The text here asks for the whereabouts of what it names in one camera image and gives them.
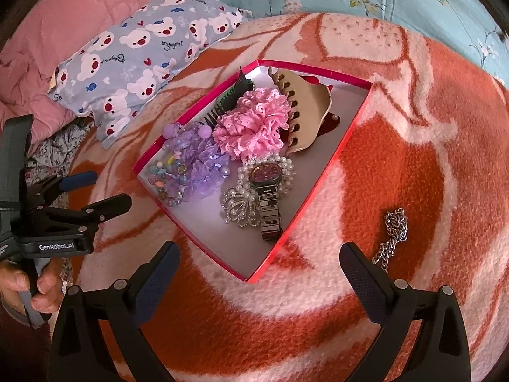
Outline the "person's left hand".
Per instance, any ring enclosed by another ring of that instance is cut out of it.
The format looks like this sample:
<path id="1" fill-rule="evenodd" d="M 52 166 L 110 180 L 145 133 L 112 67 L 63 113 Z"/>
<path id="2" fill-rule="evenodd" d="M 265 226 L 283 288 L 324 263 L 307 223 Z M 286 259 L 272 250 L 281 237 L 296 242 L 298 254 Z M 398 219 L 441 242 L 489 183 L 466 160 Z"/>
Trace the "person's left hand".
<path id="1" fill-rule="evenodd" d="M 60 273 L 63 259 L 51 259 L 37 280 L 37 293 L 31 298 L 33 309 L 41 313 L 55 313 L 62 302 Z M 20 313 L 25 313 L 20 292 L 30 288 L 28 275 L 7 260 L 1 262 L 1 294 L 6 303 Z"/>

